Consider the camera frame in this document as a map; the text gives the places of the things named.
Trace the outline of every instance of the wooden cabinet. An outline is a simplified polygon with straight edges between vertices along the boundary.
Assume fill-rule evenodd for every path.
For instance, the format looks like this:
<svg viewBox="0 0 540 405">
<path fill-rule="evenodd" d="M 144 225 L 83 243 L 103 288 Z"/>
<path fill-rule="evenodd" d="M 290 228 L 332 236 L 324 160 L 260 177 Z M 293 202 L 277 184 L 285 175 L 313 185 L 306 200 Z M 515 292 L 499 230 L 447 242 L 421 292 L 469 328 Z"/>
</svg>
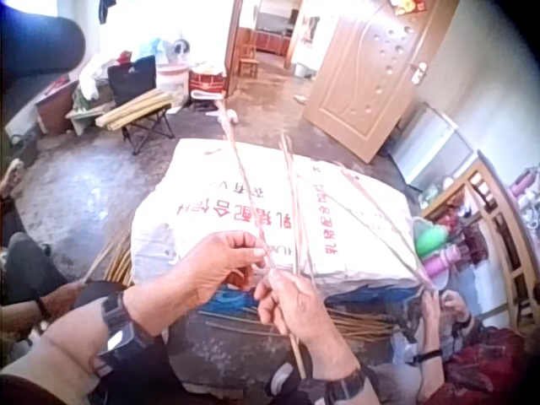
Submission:
<svg viewBox="0 0 540 405">
<path fill-rule="evenodd" d="M 289 49 L 290 38 L 278 34 L 257 31 L 256 33 L 256 49 L 258 51 L 275 53 L 276 55 L 287 55 Z"/>
</svg>

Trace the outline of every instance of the watch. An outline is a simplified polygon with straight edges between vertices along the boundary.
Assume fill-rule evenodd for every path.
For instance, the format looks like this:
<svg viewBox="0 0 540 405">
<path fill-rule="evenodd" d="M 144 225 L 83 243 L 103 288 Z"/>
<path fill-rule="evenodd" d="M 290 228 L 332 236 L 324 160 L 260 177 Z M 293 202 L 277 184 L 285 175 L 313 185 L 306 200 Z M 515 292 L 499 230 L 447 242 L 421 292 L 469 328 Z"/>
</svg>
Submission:
<svg viewBox="0 0 540 405">
<path fill-rule="evenodd" d="M 338 381 L 304 379 L 299 391 L 307 393 L 315 405 L 332 405 L 337 401 L 347 401 L 359 395 L 365 386 L 365 373 L 356 369 L 350 375 Z"/>
<path fill-rule="evenodd" d="M 113 369 L 154 343 L 154 338 L 129 316 L 123 293 L 111 294 L 103 301 L 101 316 L 109 329 L 109 338 L 98 358 Z"/>
</svg>

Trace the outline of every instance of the folding chair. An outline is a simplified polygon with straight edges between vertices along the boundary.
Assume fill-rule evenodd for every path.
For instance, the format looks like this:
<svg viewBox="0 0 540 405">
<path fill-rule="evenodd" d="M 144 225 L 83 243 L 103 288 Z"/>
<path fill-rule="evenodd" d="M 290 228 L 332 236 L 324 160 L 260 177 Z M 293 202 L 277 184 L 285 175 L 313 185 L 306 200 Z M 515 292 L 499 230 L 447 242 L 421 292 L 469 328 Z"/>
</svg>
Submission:
<svg viewBox="0 0 540 405">
<path fill-rule="evenodd" d="M 111 66 L 107 69 L 109 75 L 109 85 L 115 98 L 116 107 L 126 104 L 128 101 L 135 99 L 151 89 L 155 89 L 155 57 L 143 57 L 136 62 L 124 63 L 119 66 Z M 127 140 L 133 147 L 133 155 L 138 155 L 143 145 L 148 140 L 152 132 L 163 135 L 169 139 L 175 137 L 175 134 L 170 128 L 167 120 L 166 112 L 170 109 L 170 105 L 165 105 L 147 114 L 142 114 L 133 119 L 129 124 L 121 128 L 121 133 L 124 137 L 124 142 Z M 141 125 L 141 120 L 149 120 L 154 124 L 152 127 Z M 158 131 L 156 128 L 164 120 L 169 128 L 170 134 Z M 128 127 L 136 127 L 146 130 L 146 134 L 138 145 L 132 140 L 132 136 L 128 131 Z"/>
</svg>

